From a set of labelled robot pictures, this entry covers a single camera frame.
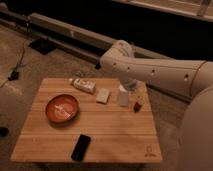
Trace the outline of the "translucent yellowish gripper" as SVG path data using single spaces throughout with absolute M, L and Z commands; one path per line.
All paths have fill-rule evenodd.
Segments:
M 143 93 L 139 88 L 139 82 L 132 80 L 124 85 L 125 89 L 130 91 L 138 104 L 144 103 Z

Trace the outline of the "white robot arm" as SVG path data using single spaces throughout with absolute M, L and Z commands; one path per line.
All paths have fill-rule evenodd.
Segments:
M 129 43 L 118 40 L 100 58 L 100 65 L 117 75 L 125 88 L 144 81 L 189 97 L 176 171 L 213 171 L 213 62 L 137 58 Z

